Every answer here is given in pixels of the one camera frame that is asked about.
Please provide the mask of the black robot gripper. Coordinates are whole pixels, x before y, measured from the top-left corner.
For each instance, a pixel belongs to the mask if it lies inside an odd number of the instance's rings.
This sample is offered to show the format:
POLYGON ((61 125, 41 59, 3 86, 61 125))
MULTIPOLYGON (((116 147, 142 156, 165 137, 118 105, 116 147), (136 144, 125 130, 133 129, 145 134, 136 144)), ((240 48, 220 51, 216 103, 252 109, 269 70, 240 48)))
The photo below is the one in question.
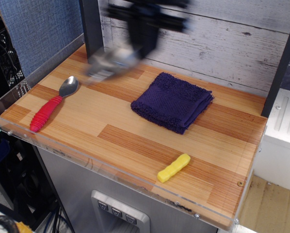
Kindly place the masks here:
POLYGON ((128 7, 109 4, 108 17, 128 24, 129 39, 141 58, 147 57, 157 46, 159 28, 182 32, 187 19, 171 16, 161 11, 161 6, 186 8, 188 0, 131 0, 128 7))

